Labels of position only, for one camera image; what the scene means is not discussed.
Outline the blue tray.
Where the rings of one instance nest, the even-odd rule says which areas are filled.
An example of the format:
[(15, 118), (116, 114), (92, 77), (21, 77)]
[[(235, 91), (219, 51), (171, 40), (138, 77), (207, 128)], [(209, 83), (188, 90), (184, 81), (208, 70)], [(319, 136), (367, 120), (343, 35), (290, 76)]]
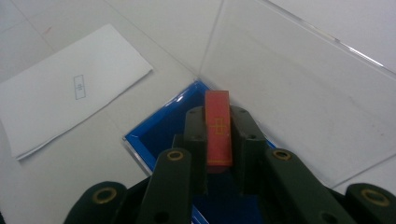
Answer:
[[(174, 136), (184, 133), (188, 110), (202, 106), (208, 87), (195, 81), (166, 105), (125, 135), (146, 170), (152, 171), (158, 155), (172, 147)], [(227, 171), (208, 177), (208, 193), (192, 198), (193, 224), (264, 224), (255, 195), (241, 195)]]

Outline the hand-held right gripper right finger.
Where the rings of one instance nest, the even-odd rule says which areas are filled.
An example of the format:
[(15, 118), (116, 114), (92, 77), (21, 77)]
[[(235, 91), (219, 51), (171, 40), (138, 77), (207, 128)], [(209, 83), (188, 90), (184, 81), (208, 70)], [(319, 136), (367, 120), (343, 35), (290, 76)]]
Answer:
[(239, 106), (231, 106), (231, 124), (233, 178), (241, 194), (258, 194), (260, 160), (268, 148), (265, 135), (249, 112)]

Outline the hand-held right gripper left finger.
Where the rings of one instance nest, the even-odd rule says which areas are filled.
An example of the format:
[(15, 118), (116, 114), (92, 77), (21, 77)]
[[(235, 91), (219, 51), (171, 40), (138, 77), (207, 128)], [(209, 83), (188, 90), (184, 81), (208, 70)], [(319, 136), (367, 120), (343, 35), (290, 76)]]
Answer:
[(206, 194), (206, 126), (202, 106), (186, 113), (184, 133), (174, 136), (172, 147), (181, 147), (191, 154), (191, 188), (193, 194)]

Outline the red rectangular block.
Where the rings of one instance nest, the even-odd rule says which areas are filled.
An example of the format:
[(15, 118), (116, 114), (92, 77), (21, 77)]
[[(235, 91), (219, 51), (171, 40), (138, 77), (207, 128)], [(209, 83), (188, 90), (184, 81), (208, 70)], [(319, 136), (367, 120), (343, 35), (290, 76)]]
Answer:
[(207, 171), (220, 174), (233, 165), (231, 115), (227, 91), (205, 92)]

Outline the white paper sheet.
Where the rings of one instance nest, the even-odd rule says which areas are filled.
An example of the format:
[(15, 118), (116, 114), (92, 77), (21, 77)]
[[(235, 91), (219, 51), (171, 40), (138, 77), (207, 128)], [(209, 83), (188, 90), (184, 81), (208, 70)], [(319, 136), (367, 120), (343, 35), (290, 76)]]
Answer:
[(112, 102), (152, 66), (110, 24), (0, 84), (0, 122), (22, 160)]

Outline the clear acrylic panel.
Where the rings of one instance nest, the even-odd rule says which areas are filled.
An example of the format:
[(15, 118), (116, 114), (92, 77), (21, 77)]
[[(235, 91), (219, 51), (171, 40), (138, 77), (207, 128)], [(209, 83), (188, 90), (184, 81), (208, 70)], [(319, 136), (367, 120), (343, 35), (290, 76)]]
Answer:
[(328, 187), (396, 192), (396, 74), (265, 0), (224, 0), (201, 77)]

